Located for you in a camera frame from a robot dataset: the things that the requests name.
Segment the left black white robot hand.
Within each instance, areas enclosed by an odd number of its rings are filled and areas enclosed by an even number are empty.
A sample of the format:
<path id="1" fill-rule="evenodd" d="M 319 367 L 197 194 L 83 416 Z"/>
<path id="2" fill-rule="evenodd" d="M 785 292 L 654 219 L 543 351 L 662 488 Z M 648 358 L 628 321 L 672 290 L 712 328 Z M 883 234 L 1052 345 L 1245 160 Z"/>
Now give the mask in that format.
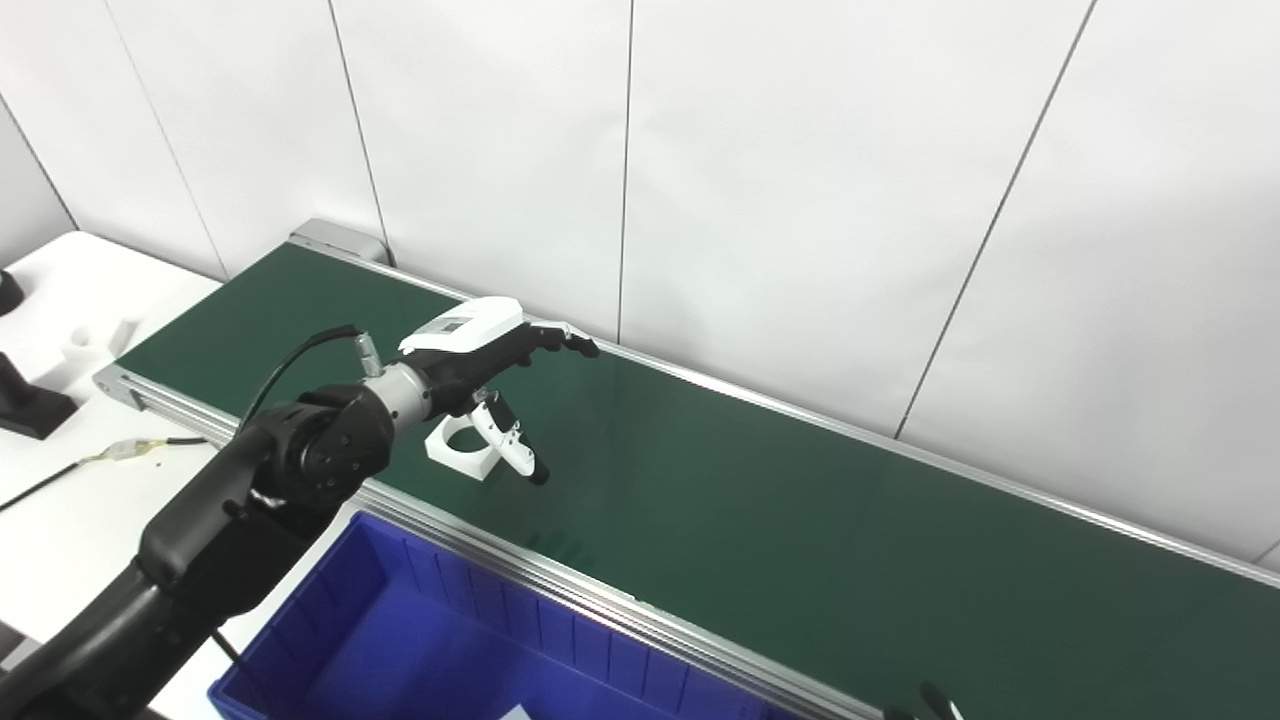
<path id="1" fill-rule="evenodd" d="M 399 343 L 401 360 L 428 383 L 440 420 L 424 441 L 429 459 L 475 480 L 499 462 L 535 486 L 550 471 L 507 398 L 486 383 L 512 366 L 530 366 L 539 348 L 599 357 L 595 341 L 567 322 L 530 322 L 520 301 L 468 300 L 417 328 Z"/>

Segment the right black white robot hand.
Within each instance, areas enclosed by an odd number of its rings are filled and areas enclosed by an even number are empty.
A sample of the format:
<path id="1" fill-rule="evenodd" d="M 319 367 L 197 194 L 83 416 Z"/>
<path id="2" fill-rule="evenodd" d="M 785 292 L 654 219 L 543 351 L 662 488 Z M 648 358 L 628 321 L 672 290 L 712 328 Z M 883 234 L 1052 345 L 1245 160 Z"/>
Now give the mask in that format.
<path id="1" fill-rule="evenodd" d="M 964 719 L 960 707 L 933 682 L 922 682 L 918 687 L 919 696 L 932 712 L 933 719 L 961 720 Z M 915 720 L 922 719 L 909 711 L 888 706 L 879 714 L 884 720 Z"/>

